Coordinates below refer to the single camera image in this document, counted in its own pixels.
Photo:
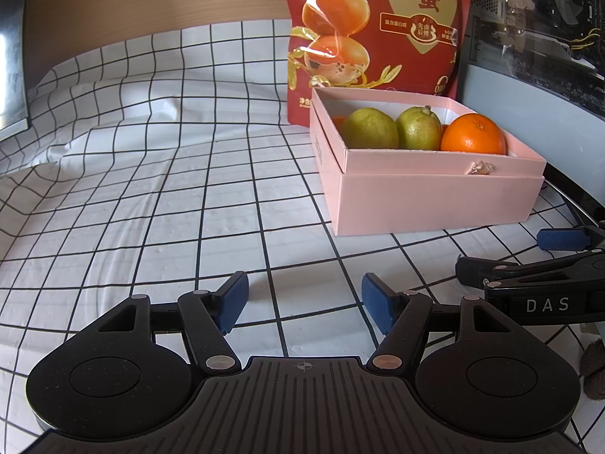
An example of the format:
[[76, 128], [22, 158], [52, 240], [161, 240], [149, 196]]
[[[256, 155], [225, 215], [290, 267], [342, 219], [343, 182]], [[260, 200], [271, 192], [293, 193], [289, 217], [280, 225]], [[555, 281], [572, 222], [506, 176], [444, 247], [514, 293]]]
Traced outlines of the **gloved right hand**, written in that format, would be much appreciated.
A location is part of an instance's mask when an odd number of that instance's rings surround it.
[[605, 399], [605, 350], [602, 339], [591, 343], [579, 361], [583, 391], [594, 401]]

